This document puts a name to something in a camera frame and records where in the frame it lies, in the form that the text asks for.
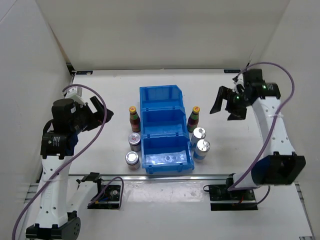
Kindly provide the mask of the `sauce bottle yellow cap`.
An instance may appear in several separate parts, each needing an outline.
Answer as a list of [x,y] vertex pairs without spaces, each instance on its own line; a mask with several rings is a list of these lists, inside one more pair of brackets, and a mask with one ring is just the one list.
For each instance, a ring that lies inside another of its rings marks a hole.
[[192,112],[187,121],[187,130],[189,133],[192,133],[194,129],[198,127],[199,113],[200,113],[200,107],[194,106],[192,108]]
[[129,107],[129,121],[131,130],[135,133],[139,133],[141,131],[141,120],[135,106]]

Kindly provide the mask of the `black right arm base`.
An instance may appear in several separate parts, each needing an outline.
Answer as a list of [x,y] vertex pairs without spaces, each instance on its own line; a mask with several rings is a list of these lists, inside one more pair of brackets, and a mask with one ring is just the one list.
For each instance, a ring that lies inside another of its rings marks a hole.
[[225,184],[205,185],[203,190],[209,193],[210,210],[212,212],[258,210],[253,190],[229,192]]

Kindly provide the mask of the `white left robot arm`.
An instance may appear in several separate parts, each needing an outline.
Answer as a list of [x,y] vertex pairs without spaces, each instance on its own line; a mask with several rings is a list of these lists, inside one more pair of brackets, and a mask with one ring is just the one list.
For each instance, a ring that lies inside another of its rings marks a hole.
[[71,163],[75,160],[78,135],[96,128],[103,129],[114,113],[101,97],[93,96],[92,112],[80,99],[62,98],[52,107],[52,119],[43,128],[41,162],[43,186],[39,212],[34,224],[25,231],[28,240],[76,240],[81,229],[79,208],[67,209],[67,188]]

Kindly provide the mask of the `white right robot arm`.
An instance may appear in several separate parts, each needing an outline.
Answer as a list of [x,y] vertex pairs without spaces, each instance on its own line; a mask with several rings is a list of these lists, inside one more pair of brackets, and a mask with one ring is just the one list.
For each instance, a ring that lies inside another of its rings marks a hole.
[[247,107],[251,106],[260,130],[263,145],[257,157],[243,173],[234,173],[233,182],[225,186],[224,193],[230,200],[238,199],[243,190],[260,186],[291,185],[306,165],[306,159],[297,155],[293,148],[281,114],[284,103],[276,83],[253,83],[241,86],[236,92],[220,86],[211,114],[222,108],[227,101],[228,120],[244,120]]

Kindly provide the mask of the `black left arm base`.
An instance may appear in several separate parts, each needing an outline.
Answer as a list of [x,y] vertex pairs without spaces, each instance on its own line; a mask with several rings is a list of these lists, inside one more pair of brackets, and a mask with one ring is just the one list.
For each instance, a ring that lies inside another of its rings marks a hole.
[[108,187],[100,179],[97,182],[97,194],[89,202],[87,209],[119,210],[122,204],[123,184],[111,182]]

